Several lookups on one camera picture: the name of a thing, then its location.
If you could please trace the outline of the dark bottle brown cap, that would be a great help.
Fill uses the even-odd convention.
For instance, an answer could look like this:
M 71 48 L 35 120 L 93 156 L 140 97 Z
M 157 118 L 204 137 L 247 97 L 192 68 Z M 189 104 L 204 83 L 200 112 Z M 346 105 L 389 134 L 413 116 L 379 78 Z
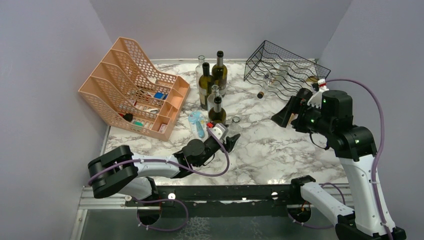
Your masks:
M 257 77 L 260 79 L 261 89 L 258 93 L 258 98 L 265 95 L 274 94 L 280 100 L 285 100 L 284 96 L 284 67 L 258 67 L 256 71 Z

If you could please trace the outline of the green bottle silver cap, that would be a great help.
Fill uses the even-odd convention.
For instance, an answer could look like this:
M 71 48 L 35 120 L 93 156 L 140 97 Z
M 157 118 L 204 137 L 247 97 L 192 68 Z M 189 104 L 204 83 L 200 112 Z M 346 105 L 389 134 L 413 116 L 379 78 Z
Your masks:
M 209 121 L 214 124 L 226 124 L 227 113 L 222 107 L 222 97 L 216 96 L 211 104 L 211 109 L 208 111 Z

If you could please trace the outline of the green bottle black cap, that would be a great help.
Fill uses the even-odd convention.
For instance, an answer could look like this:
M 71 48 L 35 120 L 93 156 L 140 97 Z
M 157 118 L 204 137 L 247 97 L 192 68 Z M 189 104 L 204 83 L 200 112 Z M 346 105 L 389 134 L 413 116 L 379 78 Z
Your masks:
M 208 62 L 204 62 L 202 64 L 202 75 L 200 76 L 198 83 L 198 93 L 200 100 L 200 107 L 203 110 L 208 109 L 208 100 L 207 98 L 212 92 L 212 85 L 214 83 L 214 78 L 210 72 L 210 64 Z

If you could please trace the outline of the green bottle brown label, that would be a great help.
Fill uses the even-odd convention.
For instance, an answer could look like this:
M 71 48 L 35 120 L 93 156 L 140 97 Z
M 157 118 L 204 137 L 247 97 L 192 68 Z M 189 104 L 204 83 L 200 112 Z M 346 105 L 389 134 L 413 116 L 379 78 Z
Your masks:
M 227 76 L 228 69 L 224 65 L 224 52 L 219 50 L 217 53 L 217 62 L 212 67 L 213 84 L 219 87 L 219 94 L 223 97 L 226 95 L 227 90 Z

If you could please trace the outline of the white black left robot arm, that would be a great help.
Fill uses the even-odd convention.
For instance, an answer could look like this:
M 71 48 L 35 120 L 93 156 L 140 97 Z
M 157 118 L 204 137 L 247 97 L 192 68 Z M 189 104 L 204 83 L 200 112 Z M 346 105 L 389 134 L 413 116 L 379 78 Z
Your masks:
M 192 139 L 180 151 L 167 157 L 136 155 L 128 145 L 121 145 L 88 163 L 88 185 L 96 199 L 120 193 L 149 206 L 157 200 L 153 177 L 182 179 L 199 174 L 195 167 L 205 166 L 217 151 L 227 156 L 240 136 L 237 133 L 224 141 L 213 134 L 205 141 Z

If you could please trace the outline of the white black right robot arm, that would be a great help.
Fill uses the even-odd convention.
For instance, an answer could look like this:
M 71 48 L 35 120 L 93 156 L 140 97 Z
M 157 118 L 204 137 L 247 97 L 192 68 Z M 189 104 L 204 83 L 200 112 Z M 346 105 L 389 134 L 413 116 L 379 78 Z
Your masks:
M 327 148 L 334 150 L 345 171 L 353 207 L 335 199 L 310 176 L 291 181 L 289 199 L 315 206 L 332 223 L 340 240 L 406 239 L 405 230 L 391 219 L 373 170 L 378 153 L 373 134 L 353 123 L 352 97 L 341 90 L 326 90 L 320 97 L 319 108 L 309 105 L 313 94 L 303 88 L 271 120 L 283 128 L 291 124 L 297 132 L 326 138 Z

